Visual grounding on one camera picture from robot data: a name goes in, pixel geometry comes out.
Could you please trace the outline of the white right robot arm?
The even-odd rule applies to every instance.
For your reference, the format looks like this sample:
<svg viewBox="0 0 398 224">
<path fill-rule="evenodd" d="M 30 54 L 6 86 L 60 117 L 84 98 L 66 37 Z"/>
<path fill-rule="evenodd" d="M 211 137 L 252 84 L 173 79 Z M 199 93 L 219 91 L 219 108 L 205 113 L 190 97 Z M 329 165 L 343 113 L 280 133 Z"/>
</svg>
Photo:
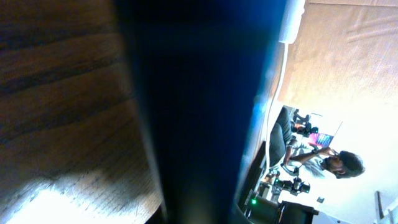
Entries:
<svg viewBox="0 0 398 224">
<path fill-rule="evenodd" d="M 234 224 L 312 224 L 319 211 L 288 201 L 271 202 L 259 196 L 248 197 L 242 207 L 236 206 L 230 223 Z"/>
</svg>

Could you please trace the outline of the blue Galaxy smartphone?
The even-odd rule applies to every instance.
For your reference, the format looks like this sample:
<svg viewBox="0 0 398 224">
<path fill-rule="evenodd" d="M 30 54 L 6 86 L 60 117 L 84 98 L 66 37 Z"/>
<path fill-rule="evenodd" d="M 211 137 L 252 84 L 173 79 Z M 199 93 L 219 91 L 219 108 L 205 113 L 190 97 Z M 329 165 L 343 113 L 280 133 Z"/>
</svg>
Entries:
<svg viewBox="0 0 398 224">
<path fill-rule="evenodd" d="M 115 1 L 161 192 L 156 223 L 228 223 L 285 1 Z"/>
</svg>

